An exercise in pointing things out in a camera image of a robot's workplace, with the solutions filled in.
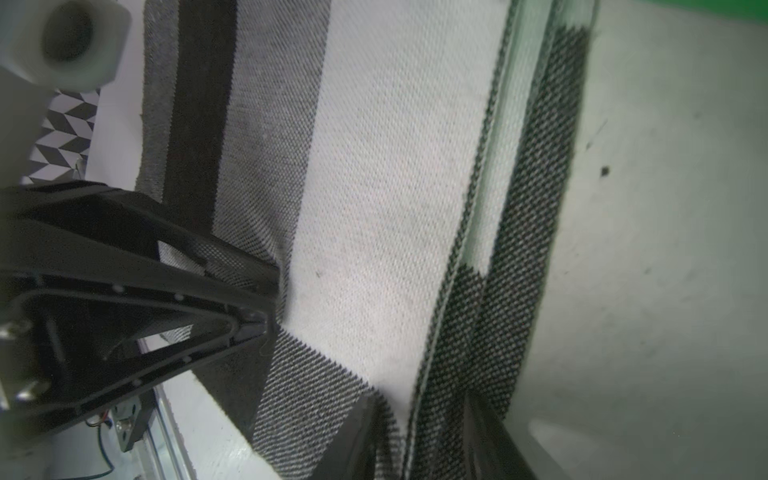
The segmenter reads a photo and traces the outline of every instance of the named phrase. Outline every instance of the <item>woven fabric texture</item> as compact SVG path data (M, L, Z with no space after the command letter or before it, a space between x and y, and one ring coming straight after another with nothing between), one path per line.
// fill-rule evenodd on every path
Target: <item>woven fabric texture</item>
M377 478L462 477L467 388L505 412L590 5L147 0L137 188L280 268L274 343L195 374L282 477L311 473L363 392Z

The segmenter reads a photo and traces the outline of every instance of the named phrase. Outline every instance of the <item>green background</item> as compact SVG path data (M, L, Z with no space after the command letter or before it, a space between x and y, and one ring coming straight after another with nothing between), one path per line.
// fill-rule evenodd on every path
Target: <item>green background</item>
M768 0L654 0L685 8L710 10L734 17L768 21Z

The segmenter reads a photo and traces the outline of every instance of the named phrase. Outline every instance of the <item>cable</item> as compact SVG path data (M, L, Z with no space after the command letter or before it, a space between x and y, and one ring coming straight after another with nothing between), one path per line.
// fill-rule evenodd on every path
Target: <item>cable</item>
M109 461L109 457L107 457L107 453L104 451L104 443L101 442L101 423L96 426L96 439L98 440L98 449L101 451L101 457L104 459L107 465L109 465L109 470L104 473L89 475L87 477L62 478L61 480L95 480L96 478L105 477L114 472L114 465L112 465L112 462Z

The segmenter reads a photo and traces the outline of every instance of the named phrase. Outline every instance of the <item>white cylindrical part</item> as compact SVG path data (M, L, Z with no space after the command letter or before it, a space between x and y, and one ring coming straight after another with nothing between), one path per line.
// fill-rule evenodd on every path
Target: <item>white cylindrical part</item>
M131 23L115 0L5 0L0 65L46 88L91 91L114 79Z

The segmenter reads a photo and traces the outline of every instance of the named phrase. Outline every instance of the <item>geometric pattern surface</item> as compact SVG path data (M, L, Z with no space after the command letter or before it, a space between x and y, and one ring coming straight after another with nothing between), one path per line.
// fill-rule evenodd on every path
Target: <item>geometric pattern surface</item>
M22 184L84 178L99 90L57 90L32 148Z

